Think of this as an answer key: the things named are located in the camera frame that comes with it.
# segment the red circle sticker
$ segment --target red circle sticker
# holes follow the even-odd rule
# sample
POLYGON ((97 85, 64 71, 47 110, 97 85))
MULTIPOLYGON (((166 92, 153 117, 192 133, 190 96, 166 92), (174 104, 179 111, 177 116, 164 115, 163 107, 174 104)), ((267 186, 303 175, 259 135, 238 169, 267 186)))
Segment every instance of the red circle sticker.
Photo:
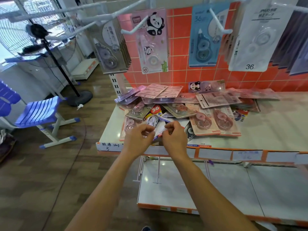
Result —
POLYGON ((152 109, 151 109, 151 113, 152 114, 157 114, 161 111, 160 106, 158 104, 156 104, 152 109))

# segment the shoe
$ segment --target shoe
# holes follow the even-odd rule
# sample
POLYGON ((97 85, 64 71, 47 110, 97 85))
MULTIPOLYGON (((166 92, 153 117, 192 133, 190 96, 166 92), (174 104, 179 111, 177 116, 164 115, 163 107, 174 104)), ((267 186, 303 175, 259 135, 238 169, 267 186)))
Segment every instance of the shoe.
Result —
POLYGON ((145 226, 145 227, 142 228, 141 231, 151 231, 151 228, 149 226, 145 226))

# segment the chair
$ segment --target chair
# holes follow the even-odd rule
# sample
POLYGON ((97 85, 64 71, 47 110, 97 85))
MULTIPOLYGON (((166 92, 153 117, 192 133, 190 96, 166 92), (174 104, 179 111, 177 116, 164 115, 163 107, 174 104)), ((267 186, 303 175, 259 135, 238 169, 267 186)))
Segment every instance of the chair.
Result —
POLYGON ((79 118, 64 120, 64 118, 57 113, 57 108, 62 101, 60 97, 55 96, 51 99, 30 102, 28 104, 24 102, 26 107, 13 125, 6 120, 5 117, 10 114, 11 105, 18 103, 20 100, 24 102, 18 93, 13 91, 0 80, 0 120, 11 128, 37 126, 41 132, 52 140, 51 143, 41 145, 40 148, 51 147, 68 141, 75 141, 77 139, 75 136, 70 136, 60 140, 57 138, 59 126, 80 122, 79 118), (52 132, 43 126, 44 124, 51 122, 55 122, 50 125, 50 127, 53 128, 52 132))

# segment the forearm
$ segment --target forearm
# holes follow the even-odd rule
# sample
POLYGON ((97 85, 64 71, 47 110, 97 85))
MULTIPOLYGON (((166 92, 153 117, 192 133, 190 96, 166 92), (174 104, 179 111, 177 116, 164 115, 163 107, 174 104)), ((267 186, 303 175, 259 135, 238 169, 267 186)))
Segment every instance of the forearm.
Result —
POLYGON ((189 159, 174 159, 200 217, 209 230, 257 231, 256 227, 229 202, 189 159))
POLYGON ((128 155, 120 154, 114 161, 65 231, 102 231, 107 229, 126 173, 134 160, 128 155))

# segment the person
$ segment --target person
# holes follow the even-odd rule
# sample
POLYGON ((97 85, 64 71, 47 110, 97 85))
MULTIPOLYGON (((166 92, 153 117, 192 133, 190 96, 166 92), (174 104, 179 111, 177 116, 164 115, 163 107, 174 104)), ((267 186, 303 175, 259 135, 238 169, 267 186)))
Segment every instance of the person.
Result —
MULTIPOLYGON (((205 230, 258 231, 247 217, 229 202, 188 157, 187 135, 178 121, 165 125, 162 140, 194 201, 205 230)), ((125 136, 123 150, 102 181, 83 204, 65 231, 107 229, 129 167, 143 155, 154 138, 154 127, 139 125, 125 136)))

